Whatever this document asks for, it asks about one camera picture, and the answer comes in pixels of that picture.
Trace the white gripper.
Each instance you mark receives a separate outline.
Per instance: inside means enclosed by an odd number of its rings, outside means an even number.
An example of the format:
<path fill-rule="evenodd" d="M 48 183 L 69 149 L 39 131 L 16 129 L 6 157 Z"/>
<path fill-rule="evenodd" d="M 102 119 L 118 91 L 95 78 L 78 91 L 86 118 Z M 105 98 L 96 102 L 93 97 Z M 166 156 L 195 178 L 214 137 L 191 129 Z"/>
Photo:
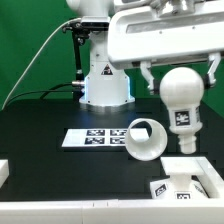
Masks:
<path fill-rule="evenodd" d="M 149 6 L 116 13 L 109 24 L 108 58 L 118 69 L 138 67 L 155 93 L 151 65 L 208 60 L 204 88 L 215 86 L 215 72 L 224 54 L 224 0 L 195 3 L 192 10 L 168 5 L 158 11 Z"/>

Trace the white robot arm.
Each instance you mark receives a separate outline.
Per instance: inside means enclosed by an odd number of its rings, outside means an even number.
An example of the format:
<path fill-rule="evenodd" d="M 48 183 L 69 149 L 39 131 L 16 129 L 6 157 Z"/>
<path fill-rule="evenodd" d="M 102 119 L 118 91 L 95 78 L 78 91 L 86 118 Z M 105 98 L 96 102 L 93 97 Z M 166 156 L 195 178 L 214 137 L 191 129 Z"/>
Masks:
<path fill-rule="evenodd" d="M 130 105 L 127 69 L 139 68 L 153 94 L 151 68 L 209 62 L 201 85 L 215 84 L 224 55 L 224 0 L 66 0 L 79 18 L 73 39 L 88 38 L 90 71 L 80 104 L 98 110 Z"/>

